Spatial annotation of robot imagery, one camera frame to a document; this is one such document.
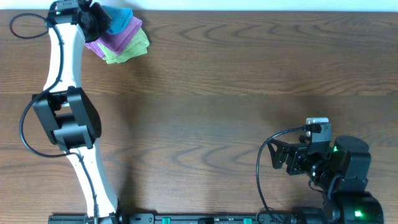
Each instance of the purple cloth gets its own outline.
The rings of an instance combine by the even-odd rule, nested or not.
[[[86,43],[86,47],[94,51],[100,58],[105,57],[104,52],[98,46],[98,43],[103,44],[115,54],[121,55],[123,50],[129,45],[131,39],[135,36],[141,28],[142,21],[136,17],[132,17],[126,29],[120,34],[111,35],[105,32],[98,40]]]

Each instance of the yellow cloth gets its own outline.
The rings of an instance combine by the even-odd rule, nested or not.
[[[101,43],[98,43],[98,46],[105,54],[103,60],[106,60],[106,63],[123,63],[130,58],[148,53],[149,40],[145,32],[140,28],[120,55],[115,54]]]

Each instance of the white wall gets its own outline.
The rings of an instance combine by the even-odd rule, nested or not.
[[[0,0],[0,9],[48,9],[54,0]],[[376,11],[398,12],[398,0],[99,0],[152,10]]]

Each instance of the green led light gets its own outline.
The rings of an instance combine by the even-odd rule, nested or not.
[[[360,210],[355,211],[355,217],[362,217],[363,214]]]

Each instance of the cloth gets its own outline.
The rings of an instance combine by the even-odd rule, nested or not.
[[[142,21],[133,16],[126,29],[120,34],[111,35],[108,33],[104,33],[96,41],[86,43],[85,45],[87,48],[94,51],[100,58],[103,58],[105,54],[102,52],[101,49],[98,49],[98,43],[101,43],[117,55],[120,55],[130,43],[134,35],[141,28],[141,25]]]
[[[112,21],[107,32],[112,35],[123,32],[132,18],[132,10],[111,6],[102,6],[102,8],[112,17]]]
[[[101,43],[98,43],[98,47],[104,52],[106,63],[123,63],[130,58],[137,57],[148,53],[147,47],[149,46],[149,40],[145,35],[145,32],[140,28],[137,34],[130,41],[129,45],[123,50],[121,55],[117,55],[112,50],[108,49]]]

